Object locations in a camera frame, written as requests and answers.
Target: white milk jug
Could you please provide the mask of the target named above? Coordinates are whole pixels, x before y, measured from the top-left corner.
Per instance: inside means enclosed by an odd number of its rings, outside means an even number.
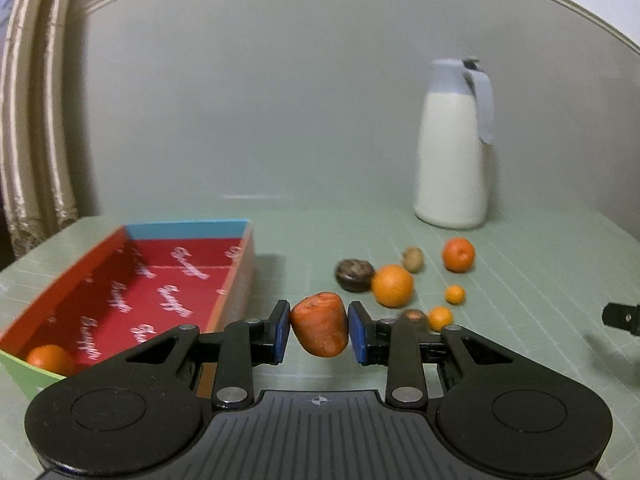
[[[480,225],[488,189],[482,144],[492,143],[494,96],[478,60],[432,63],[418,139],[415,214],[444,228]]]

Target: table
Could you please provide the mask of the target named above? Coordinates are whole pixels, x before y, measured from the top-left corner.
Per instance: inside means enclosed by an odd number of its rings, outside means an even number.
[[[640,301],[640,243],[590,210],[521,207],[503,211],[482,228],[463,233],[433,228],[409,210],[273,210],[238,206],[225,216],[254,221],[256,273],[247,316],[265,317],[276,300],[292,306],[329,290],[345,304],[360,300],[371,317],[393,317],[372,295],[338,288],[333,268],[342,258],[374,266],[396,263],[406,246],[421,247],[426,267],[415,277],[412,306],[442,304],[446,285],[459,284],[467,302],[456,322],[587,385],[609,405],[614,431],[598,470],[610,480],[640,470],[640,338],[606,328],[608,301]],[[69,264],[120,223],[86,218],[0,272],[0,326],[5,326]],[[475,245],[475,269],[442,268],[444,240],[463,235]],[[440,386],[425,365],[430,395]],[[306,354],[289,338],[285,361],[254,371],[255,386],[303,390],[378,388],[385,369],[359,367],[351,349],[332,359]],[[0,369],[0,480],[32,480],[40,472],[22,428],[27,401]]]

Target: potato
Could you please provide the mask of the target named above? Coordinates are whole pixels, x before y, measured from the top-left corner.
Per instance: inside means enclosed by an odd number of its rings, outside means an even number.
[[[419,272],[424,267],[424,254],[418,247],[407,247],[402,253],[402,266],[409,272]]]
[[[340,296],[320,292],[300,301],[289,316],[298,341],[317,357],[335,357],[349,342],[347,313]]]
[[[416,308],[408,308],[401,314],[401,317],[411,321],[417,329],[429,331],[429,321],[423,311]]]

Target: black object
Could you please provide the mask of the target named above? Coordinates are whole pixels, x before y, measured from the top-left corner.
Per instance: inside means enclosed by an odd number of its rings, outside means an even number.
[[[602,322],[640,336],[640,306],[609,303],[602,311]]]
[[[366,260],[341,260],[335,267],[335,281],[348,292],[365,292],[371,288],[375,272]]]
[[[121,478],[593,480],[611,415],[575,381],[458,325],[435,335],[402,316],[348,309],[362,365],[388,367],[376,391],[281,392],[254,399],[252,366],[278,364],[289,304],[268,320],[199,334],[181,326],[55,383],[25,429],[42,480]],[[212,399],[198,370],[218,362]],[[444,396],[429,398],[423,363]]]

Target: orange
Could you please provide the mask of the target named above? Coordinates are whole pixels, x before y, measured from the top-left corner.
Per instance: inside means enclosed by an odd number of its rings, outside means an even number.
[[[463,303],[466,298],[465,289],[459,285],[451,285],[444,291],[444,299],[452,305]]]
[[[466,238],[452,238],[444,244],[442,261],[451,272],[467,272],[476,259],[476,249]]]
[[[379,304],[399,308],[414,294],[414,277],[399,265],[381,267],[371,280],[371,291]]]
[[[427,320],[431,330],[439,332],[443,326],[453,323],[453,312],[446,306],[437,306],[427,314]]]
[[[31,366],[64,376],[72,375],[76,368],[71,355],[57,345],[38,346],[29,352],[25,361]]]

